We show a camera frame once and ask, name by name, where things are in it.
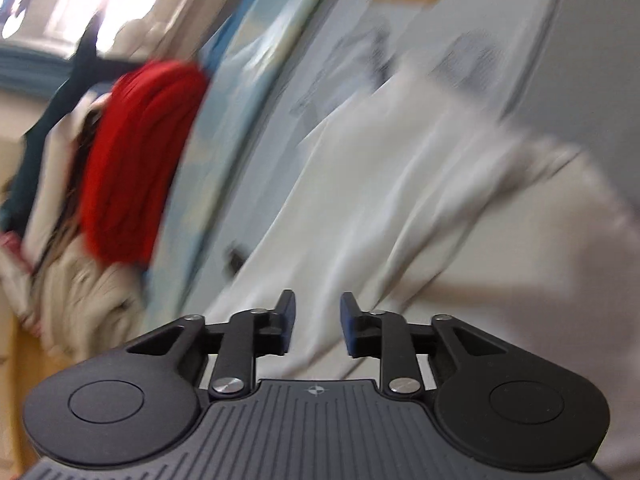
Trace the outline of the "white long-sleeve shirt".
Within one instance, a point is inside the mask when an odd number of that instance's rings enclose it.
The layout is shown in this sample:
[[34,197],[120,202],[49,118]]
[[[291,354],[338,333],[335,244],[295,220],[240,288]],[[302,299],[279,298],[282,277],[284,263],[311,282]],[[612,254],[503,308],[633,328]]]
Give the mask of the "white long-sleeve shirt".
[[404,66],[312,130],[276,220],[208,322],[296,296],[290,352],[262,376],[371,378],[346,351],[366,311],[447,313],[588,378],[611,426],[597,465],[639,474],[639,219],[590,156],[502,122]]

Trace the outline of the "cream folded blanket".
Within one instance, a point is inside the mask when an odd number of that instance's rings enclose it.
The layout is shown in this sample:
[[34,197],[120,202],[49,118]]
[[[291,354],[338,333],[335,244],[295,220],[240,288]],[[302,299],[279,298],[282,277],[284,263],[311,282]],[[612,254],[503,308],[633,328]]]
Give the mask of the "cream folded blanket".
[[1,237],[1,286],[43,350],[80,362],[139,333],[142,278],[90,255],[79,223],[82,177],[107,96],[87,93],[47,135],[24,235]]

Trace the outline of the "red folded blanket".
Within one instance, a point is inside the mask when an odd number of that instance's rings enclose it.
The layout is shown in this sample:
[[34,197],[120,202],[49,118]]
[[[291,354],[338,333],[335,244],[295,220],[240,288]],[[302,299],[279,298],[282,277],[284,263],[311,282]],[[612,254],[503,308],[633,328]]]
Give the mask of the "red folded blanket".
[[166,200],[204,99],[198,66],[156,61],[119,78],[82,178],[80,225],[104,264],[148,266]]

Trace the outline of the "dark teal garment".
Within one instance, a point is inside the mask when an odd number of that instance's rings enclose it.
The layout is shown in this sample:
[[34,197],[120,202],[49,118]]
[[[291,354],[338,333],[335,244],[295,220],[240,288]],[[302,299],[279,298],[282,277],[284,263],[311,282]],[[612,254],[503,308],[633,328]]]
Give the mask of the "dark teal garment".
[[50,99],[41,117],[24,134],[25,149],[20,166],[1,205],[1,231],[23,236],[38,190],[44,144],[50,131],[85,94],[98,84],[110,84],[141,66],[140,63],[101,58],[96,47],[104,12],[93,15],[82,34],[70,66],[70,76]]

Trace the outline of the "light blue folded mat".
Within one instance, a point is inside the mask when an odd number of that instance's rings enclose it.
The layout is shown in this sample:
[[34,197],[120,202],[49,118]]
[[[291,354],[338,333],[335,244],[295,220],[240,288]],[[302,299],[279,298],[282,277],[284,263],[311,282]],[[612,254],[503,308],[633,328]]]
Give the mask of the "light blue folded mat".
[[262,103],[322,0],[252,0],[191,128],[146,277],[143,326],[178,318]]

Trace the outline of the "grey patterned bed sheet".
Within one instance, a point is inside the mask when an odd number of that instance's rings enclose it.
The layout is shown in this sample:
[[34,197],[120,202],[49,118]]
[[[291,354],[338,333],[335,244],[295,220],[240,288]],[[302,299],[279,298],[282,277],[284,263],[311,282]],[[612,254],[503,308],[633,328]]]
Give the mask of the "grey patterned bed sheet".
[[323,0],[222,192],[186,305],[226,287],[302,169],[304,137],[401,62],[500,116],[583,146],[639,199],[639,0]]

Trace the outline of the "wooden bed frame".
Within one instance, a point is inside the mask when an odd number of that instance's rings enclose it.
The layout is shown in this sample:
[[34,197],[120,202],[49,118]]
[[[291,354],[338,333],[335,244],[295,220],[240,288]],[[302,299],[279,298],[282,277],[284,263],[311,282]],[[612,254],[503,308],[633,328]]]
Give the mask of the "wooden bed frame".
[[22,406],[27,393],[70,361],[49,356],[40,340],[24,330],[1,291],[1,478],[17,479],[38,456],[27,439]]

